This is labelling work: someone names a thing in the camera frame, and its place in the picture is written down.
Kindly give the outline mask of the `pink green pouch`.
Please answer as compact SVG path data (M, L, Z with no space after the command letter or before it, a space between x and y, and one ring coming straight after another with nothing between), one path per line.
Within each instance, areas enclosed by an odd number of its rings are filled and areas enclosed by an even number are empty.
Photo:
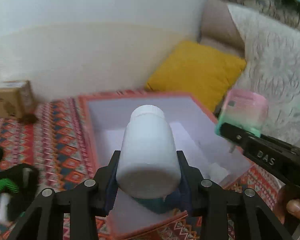
M260 137L268 116L268 100L255 92L231 89L223 102L215 133L221 135L221 126L228 123Z

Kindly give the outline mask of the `white plastic bottle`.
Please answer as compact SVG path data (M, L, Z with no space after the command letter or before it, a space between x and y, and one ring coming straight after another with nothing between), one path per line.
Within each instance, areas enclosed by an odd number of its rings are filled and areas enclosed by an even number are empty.
M163 198L181 181L172 129L157 106L143 105L125 129L116 181L126 194L141 199Z

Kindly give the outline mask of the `teal green plastic case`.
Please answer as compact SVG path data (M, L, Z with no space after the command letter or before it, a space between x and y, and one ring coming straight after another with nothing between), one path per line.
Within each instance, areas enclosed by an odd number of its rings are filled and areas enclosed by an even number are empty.
M156 214L163 214L169 211L172 211L174 207L166 202L164 198L156 198L156 199L141 199L141 198L133 198L137 203L145 207L146 209L152 211Z

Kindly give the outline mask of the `patterned woven tablecloth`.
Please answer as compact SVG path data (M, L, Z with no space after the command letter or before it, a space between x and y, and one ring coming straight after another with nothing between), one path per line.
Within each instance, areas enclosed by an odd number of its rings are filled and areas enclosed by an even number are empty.
M96 170L108 165L120 150L130 115L139 106L155 105L165 114L177 150L190 166L208 178L217 163L229 175L220 183L227 190L252 188L273 209L280 186L241 150L229 153L230 144L215 135L217 119L188 94L124 91L78 96L38 105L33 125L0 118L0 146L4 158L0 172L19 163L39 170L39 189L70 190ZM201 217L178 209L156 214L120 189L106 217L96 217L99 239L199 239Z

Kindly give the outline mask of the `black fluffy fabric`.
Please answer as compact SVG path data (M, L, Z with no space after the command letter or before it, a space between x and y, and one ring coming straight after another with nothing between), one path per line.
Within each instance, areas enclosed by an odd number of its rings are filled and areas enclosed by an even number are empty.
M39 171L18 164L0 172L0 223L9 225L33 202L39 185Z

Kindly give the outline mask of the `coral pink storage box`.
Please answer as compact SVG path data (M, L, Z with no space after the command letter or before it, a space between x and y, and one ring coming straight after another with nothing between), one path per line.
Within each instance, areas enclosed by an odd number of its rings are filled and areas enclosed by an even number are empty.
M82 103L93 167L106 166L113 153L121 151L119 190L107 217L115 239L179 218L177 151L204 178L222 187L252 165L240 150L215 134L216 117L190 95L90 95Z

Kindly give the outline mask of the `yellow cushion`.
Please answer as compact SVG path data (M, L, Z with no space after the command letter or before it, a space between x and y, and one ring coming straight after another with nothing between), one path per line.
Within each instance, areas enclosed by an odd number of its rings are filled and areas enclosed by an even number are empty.
M182 41L149 77L145 88L190 93L213 112L246 65L241 57L192 41Z

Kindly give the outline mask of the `white small bottle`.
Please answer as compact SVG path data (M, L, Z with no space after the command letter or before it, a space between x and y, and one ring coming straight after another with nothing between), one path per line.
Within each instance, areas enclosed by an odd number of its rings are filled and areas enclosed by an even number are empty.
M8 193L2 193L0 195L0 224L9 226L11 224L8 219L8 204L11 196Z

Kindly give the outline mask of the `green bristle brush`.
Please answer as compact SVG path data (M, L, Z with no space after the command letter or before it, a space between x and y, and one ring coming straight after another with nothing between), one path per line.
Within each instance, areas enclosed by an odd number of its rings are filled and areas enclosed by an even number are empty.
M19 192L19 187L16 183L11 181L10 179L3 178L0 179L0 193L8 190L9 192L16 194Z

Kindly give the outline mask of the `brown tuft on table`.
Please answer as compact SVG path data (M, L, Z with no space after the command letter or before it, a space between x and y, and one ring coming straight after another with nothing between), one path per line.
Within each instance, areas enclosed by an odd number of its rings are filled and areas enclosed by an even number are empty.
M18 119L18 122L23 125L35 124L37 121L38 118L35 114L25 114L24 116Z

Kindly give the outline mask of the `white lace sofa cover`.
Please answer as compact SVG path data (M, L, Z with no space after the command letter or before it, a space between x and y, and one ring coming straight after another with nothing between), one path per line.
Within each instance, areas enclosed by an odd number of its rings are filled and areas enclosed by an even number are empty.
M300 32L247 7L228 9L247 61L235 87L268 100L264 134L300 148Z

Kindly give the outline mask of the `brown cardboard box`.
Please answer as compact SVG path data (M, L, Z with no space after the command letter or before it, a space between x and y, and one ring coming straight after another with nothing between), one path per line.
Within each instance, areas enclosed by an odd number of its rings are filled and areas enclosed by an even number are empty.
M21 119L33 114L36 106L29 80L0 83L0 118Z

